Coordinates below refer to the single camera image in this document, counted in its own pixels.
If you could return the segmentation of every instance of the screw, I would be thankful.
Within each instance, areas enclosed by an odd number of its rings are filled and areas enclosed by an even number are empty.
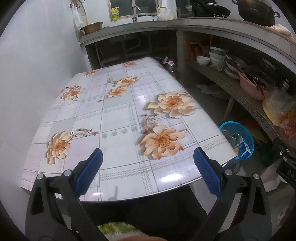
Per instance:
[[[66,177],[70,176],[71,174],[72,174],[72,170],[66,170],[66,171],[64,171],[64,175]]]
[[[255,173],[255,174],[253,174],[253,178],[255,178],[256,180],[258,180],[260,178],[260,176],[257,173]]]
[[[231,176],[231,175],[233,174],[233,172],[232,172],[232,170],[227,169],[227,170],[225,170],[225,174],[226,174],[227,176]]]
[[[38,179],[38,180],[41,180],[41,179],[43,178],[43,176],[44,176],[44,175],[43,175],[42,173],[40,173],[40,174],[37,175],[37,179]]]

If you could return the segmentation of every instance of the shelf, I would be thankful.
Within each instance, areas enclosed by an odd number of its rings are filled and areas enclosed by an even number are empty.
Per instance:
[[[262,102],[253,99],[247,95],[240,87],[239,81],[234,80],[227,76],[224,71],[217,71],[209,66],[202,66],[196,61],[186,60],[186,63],[191,68],[197,70],[215,84],[225,90],[232,96],[238,103],[240,103],[258,122],[271,140],[275,137],[280,137],[279,127],[273,125],[268,119],[262,109]]]

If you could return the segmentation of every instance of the blue basket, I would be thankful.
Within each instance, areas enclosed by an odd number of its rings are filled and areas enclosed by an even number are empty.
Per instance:
[[[246,127],[244,127],[242,124],[237,123],[235,121],[227,121],[227,122],[224,122],[219,127],[219,130],[222,130],[222,129],[229,130],[231,134],[234,134],[234,133],[239,134],[240,136],[242,136],[245,139],[246,143],[249,145],[249,148],[251,150],[251,154],[249,156],[245,157],[244,159],[237,157],[236,158],[237,160],[245,160],[253,154],[254,148],[255,148],[254,139],[253,139],[252,134],[249,132],[249,130]]]

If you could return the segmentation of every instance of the window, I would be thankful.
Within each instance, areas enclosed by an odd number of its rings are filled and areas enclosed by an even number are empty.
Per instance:
[[[138,6],[141,10],[136,10],[135,15],[156,14],[159,0],[110,0],[111,8],[118,7],[119,16],[133,14],[133,6]]]

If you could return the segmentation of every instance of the towel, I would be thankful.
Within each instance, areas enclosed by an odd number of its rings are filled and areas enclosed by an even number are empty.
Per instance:
[[[147,236],[130,224],[111,222],[98,226],[98,229],[109,241],[118,241],[133,236]]]
[[[279,23],[277,25],[271,26],[270,28],[294,40],[292,33],[286,27],[280,25]]]

